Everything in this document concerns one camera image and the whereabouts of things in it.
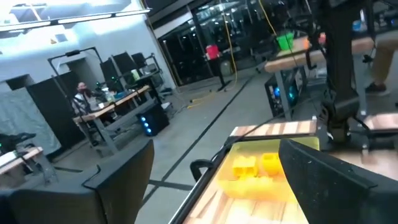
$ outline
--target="lamp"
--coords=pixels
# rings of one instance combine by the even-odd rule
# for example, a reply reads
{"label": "lamp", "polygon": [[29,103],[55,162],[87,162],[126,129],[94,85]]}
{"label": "lamp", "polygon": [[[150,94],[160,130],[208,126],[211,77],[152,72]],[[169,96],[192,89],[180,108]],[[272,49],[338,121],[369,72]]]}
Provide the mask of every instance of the lamp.
{"label": "lamp", "polygon": [[20,23],[20,24],[0,26],[0,33],[1,32],[10,32],[10,31],[14,31],[14,30],[21,30],[21,29],[33,29],[33,28],[40,28],[40,27],[46,27],[46,26],[72,24],[72,23],[76,23],[76,22],[95,21],[95,20],[99,20],[99,19],[109,19],[109,18],[114,18],[114,17],[133,16],[133,15],[148,13],[150,10],[151,9],[140,9],[140,10],[135,10],[135,11],[110,12],[110,13],[94,14],[94,15],[89,15],[89,16],[70,17],[70,18],[63,18],[63,19],[52,19],[52,20],[47,20],[47,21],[24,22],[24,23]]}

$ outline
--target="shoe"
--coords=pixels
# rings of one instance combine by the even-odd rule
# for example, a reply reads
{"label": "shoe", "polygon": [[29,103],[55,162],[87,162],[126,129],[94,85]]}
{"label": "shoe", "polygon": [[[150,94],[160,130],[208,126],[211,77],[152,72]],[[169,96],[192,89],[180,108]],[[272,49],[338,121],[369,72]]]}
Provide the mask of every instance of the shoe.
{"label": "shoe", "polygon": [[376,85],[374,83],[370,84],[365,89],[365,92],[369,96],[386,96],[390,93],[390,91],[387,90],[387,87],[385,84]]}

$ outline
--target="green object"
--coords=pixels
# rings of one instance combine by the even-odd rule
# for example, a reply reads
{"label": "green object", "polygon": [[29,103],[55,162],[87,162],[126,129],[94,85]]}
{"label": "green object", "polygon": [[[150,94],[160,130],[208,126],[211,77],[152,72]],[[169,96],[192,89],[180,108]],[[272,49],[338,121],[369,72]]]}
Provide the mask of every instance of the green object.
{"label": "green object", "polygon": [[281,50],[290,50],[293,48],[293,33],[287,33],[285,35],[276,38]]}

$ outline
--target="blue led light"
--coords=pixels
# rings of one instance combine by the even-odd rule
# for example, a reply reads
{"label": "blue led light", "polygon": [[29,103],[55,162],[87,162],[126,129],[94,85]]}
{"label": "blue led light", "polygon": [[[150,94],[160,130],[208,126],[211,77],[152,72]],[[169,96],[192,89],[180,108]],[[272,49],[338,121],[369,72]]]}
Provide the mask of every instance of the blue led light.
{"label": "blue led light", "polygon": [[274,95],[275,95],[276,97],[279,97],[279,96],[280,96],[279,87],[275,88],[275,90],[274,90]]}

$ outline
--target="gray floor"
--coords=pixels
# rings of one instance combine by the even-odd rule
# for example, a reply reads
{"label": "gray floor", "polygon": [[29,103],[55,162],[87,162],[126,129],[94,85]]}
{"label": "gray floor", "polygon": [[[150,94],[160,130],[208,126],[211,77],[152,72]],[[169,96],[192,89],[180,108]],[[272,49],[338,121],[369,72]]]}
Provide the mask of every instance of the gray floor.
{"label": "gray floor", "polygon": [[[398,63],[393,65],[392,74],[387,82],[391,90],[396,88],[398,81],[398,76],[395,72],[398,71],[397,66]],[[196,146],[185,155],[184,153],[187,149],[251,75],[255,75],[255,77],[227,107],[222,116],[198,141]],[[239,74],[239,80],[232,90],[208,96],[202,103],[192,109],[179,110],[182,106],[186,106],[192,98],[206,96],[210,88],[215,89],[217,86],[208,86],[208,83],[203,82],[202,86],[204,87],[201,88],[199,86],[195,91],[185,91],[182,94],[178,94],[177,97],[169,99],[173,102],[175,109],[179,110],[179,113],[175,115],[165,130],[153,138],[155,142],[155,159],[150,179],[188,185],[187,187],[194,185],[194,179],[189,171],[191,161],[209,159],[213,156],[235,126],[258,124],[271,117],[271,110],[264,90],[264,83],[269,77],[270,75],[265,73],[256,75],[254,70],[246,70],[241,75]],[[394,107],[396,101],[398,99],[397,91],[395,90],[392,91],[391,95],[382,98],[382,100],[380,98],[369,98],[369,111],[375,113],[380,110],[396,110]],[[312,114],[315,114],[313,105],[305,106],[303,111],[300,112],[303,114],[302,118],[310,118]],[[133,149],[134,145],[146,140],[147,137],[140,135],[125,148]],[[96,164],[99,160],[100,158],[87,145],[82,145],[74,150],[73,153],[64,156],[55,165],[70,169],[85,169]],[[58,171],[58,174],[61,178],[73,175],[73,173],[65,171]],[[136,221],[138,224],[167,223],[189,191],[170,187],[155,187],[150,184],[147,188],[147,194],[149,193],[151,197],[139,212]]]}

